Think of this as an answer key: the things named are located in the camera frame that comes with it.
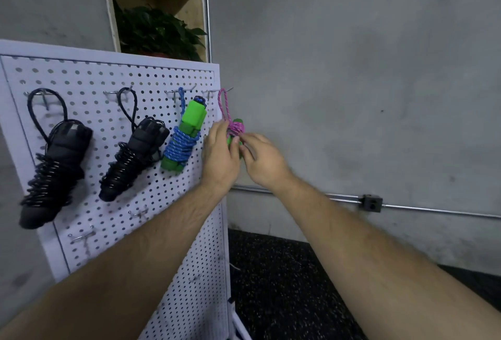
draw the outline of pegboard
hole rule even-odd
[[[82,162],[85,179],[78,182],[73,203],[39,232],[56,280],[83,266],[199,182],[202,139],[182,173],[167,172],[157,163],[114,202],[98,198],[99,180],[115,160],[118,142],[127,142],[132,134],[113,92],[132,87],[138,96],[136,123],[153,116],[164,121],[171,133],[181,119],[179,94],[171,91],[185,88],[187,102],[204,96],[203,138],[212,123],[222,118],[217,93],[208,92],[220,88],[217,65],[12,41],[0,41],[0,53],[5,54],[0,58],[4,73],[0,84],[7,92],[3,96],[9,97],[3,99],[0,122],[25,190],[34,176],[35,154],[45,148],[28,115],[27,92],[41,87],[57,91],[66,102],[68,117],[94,131]],[[122,102],[131,114],[132,94],[122,95]],[[46,133],[62,120],[55,96],[35,96],[33,106]],[[16,124],[21,130],[15,133],[11,126]],[[228,262],[225,207],[220,203],[197,235],[141,338],[227,338]]]

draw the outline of green leaves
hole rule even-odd
[[[202,29],[189,29],[184,21],[160,9],[138,6],[122,10],[115,0],[113,7],[123,52],[160,52],[171,58],[202,61],[196,51],[196,45],[204,46],[199,36],[207,33]]]

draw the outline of concrete wall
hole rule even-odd
[[[501,0],[210,0],[233,117],[321,190],[499,212]],[[245,175],[240,183],[248,183]],[[229,223],[304,239],[273,197]],[[436,261],[501,274],[501,220],[385,210],[369,220]]]
[[[114,50],[106,0],[0,0],[0,38]],[[17,224],[21,198],[0,133],[0,326],[53,284],[36,231]]]

